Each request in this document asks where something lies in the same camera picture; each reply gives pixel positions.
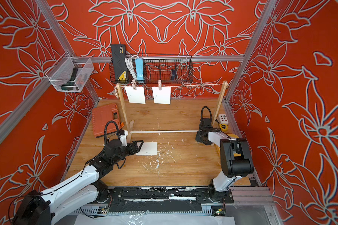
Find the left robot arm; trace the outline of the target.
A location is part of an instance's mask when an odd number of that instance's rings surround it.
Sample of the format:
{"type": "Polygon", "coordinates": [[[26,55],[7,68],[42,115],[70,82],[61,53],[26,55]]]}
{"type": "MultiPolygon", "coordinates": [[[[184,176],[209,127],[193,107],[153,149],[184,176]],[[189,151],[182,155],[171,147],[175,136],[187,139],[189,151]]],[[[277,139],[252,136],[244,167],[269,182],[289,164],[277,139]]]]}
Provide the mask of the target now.
{"type": "Polygon", "coordinates": [[[110,191],[101,181],[127,156],[140,152],[143,140],[123,145],[119,139],[105,143],[102,151],[88,160],[82,171],[45,189],[29,192],[14,215],[13,225],[54,225],[74,210],[94,201],[104,202],[110,191]]]}

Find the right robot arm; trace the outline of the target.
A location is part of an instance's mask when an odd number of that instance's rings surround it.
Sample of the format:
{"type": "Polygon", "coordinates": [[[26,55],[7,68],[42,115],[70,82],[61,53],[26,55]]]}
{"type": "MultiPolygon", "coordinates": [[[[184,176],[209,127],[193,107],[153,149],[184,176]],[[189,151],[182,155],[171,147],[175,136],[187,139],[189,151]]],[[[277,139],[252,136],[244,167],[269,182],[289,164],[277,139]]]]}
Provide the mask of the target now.
{"type": "Polygon", "coordinates": [[[210,118],[201,118],[195,140],[204,145],[215,144],[220,149],[221,172],[208,185],[210,201],[222,201],[235,182],[254,172],[247,140],[230,137],[220,129],[212,127],[210,118]]]}

